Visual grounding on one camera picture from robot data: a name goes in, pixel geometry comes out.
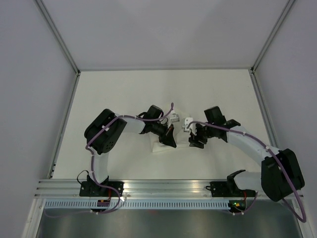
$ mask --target purple cable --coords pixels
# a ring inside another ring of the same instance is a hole
[[[243,211],[243,213],[246,213],[247,211],[250,210],[251,207],[253,207],[254,202],[256,201],[257,197],[258,197],[258,192],[256,192],[256,195],[254,196],[254,198],[253,198],[253,200],[252,200],[252,203],[250,204],[249,207],[247,207],[246,210]],[[237,212],[237,213],[235,213],[235,215],[242,215],[242,212]]]
[[[162,117],[160,118],[157,118],[157,119],[143,119],[143,118],[138,118],[138,117],[135,117],[135,116],[129,116],[129,115],[119,115],[117,117],[115,117],[114,119],[112,119],[107,125],[104,126],[104,128],[102,128],[86,145],[85,149],[90,151],[90,153],[92,154],[91,156],[91,164],[90,164],[90,167],[91,167],[91,171],[92,171],[92,175],[93,175],[93,180],[94,182],[100,186],[100,187],[104,187],[104,188],[108,188],[108,189],[112,189],[117,195],[118,195],[118,201],[116,203],[116,205],[111,208],[110,210],[107,210],[107,211],[103,211],[103,212],[99,212],[100,214],[106,214],[106,213],[110,213],[110,212],[113,212],[114,210],[116,210],[117,206],[119,206],[120,204],[120,193],[117,189],[113,188],[113,187],[110,187],[110,186],[106,186],[106,185],[102,185],[100,184],[97,179],[96,179],[96,176],[95,176],[95,173],[94,173],[94,161],[95,161],[95,153],[94,151],[89,147],[93,142],[94,140],[100,136],[109,126],[111,126],[116,120],[118,120],[119,118],[133,118],[133,119],[136,119],[136,120],[141,120],[141,121],[158,121],[158,120],[161,120],[161,119],[164,119],[166,118],[173,110],[174,108],[174,103],[171,103],[170,105],[170,110],[168,111],[168,113],[166,115],[163,114]]]
[[[47,209],[43,209],[43,213],[46,217],[48,218],[63,218],[63,217],[67,217],[69,215],[76,215],[76,214],[81,214],[81,213],[91,213],[90,211],[77,211],[77,212],[71,212],[71,213],[67,213],[67,214],[63,214],[63,215],[57,215],[57,216],[52,216],[47,214],[46,212]]]
[[[224,130],[224,131],[228,131],[228,132],[233,132],[233,133],[237,133],[237,134],[240,134],[240,135],[245,135],[253,140],[255,140],[257,143],[259,143],[261,146],[263,146],[264,148],[266,148],[266,144],[264,144],[260,139],[256,138],[255,136],[251,135],[251,134],[248,134],[248,133],[243,133],[242,131],[238,131],[238,130],[231,130],[231,129],[228,129],[228,128],[225,128],[225,127],[221,127],[221,126],[217,126],[217,125],[212,125],[212,124],[209,124],[209,123],[205,123],[205,122],[201,122],[201,121],[192,121],[188,124],[187,128],[189,128],[189,126],[193,123],[199,123],[199,124],[202,124],[202,125],[206,125],[206,126],[210,126],[210,127],[213,127],[213,128],[216,128],[216,129],[219,129],[219,130]],[[273,153],[273,151],[271,151],[271,149],[267,149],[267,151],[272,155],[272,157],[275,159],[275,161],[277,162],[278,166],[281,168],[281,171],[283,172],[285,178],[286,178],[286,181],[288,182],[289,186],[291,187],[295,197],[296,197],[296,200],[298,202],[298,205],[301,209],[301,212],[302,212],[302,216],[303,217],[300,217],[295,211],[294,209],[288,204],[288,202],[283,198],[283,202],[286,204],[286,206],[291,210],[291,212],[297,217],[298,220],[300,220],[301,222],[305,223],[307,221],[307,218],[306,218],[306,212],[305,212],[305,209],[304,209],[304,206],[303,206],[303,203],[299,197],[299,194],[298,192],[296,191],[296,188],[294,187],[291,179],[289,178],[285,168],[283,167],[282,163],[280,162],[280,160],[277,158],[277,156]]]

